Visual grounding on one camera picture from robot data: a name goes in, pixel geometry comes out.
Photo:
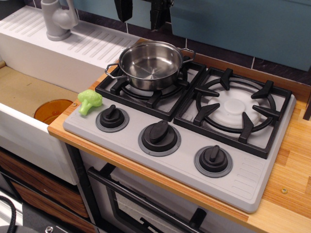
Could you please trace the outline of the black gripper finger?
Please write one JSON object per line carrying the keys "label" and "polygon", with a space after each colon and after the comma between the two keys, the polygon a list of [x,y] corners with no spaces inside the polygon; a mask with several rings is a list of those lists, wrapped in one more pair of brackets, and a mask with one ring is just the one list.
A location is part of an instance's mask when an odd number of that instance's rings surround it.
{"label": "black gripper finger", "polygon": [[118,18],[121,22],[126,22],[133,16],[132,0],[114,0]]}
{"label": "black gripper finger", "polygon": [[152,0],[150,10],[151,30],[159,30],[166,22],[173,0]]}

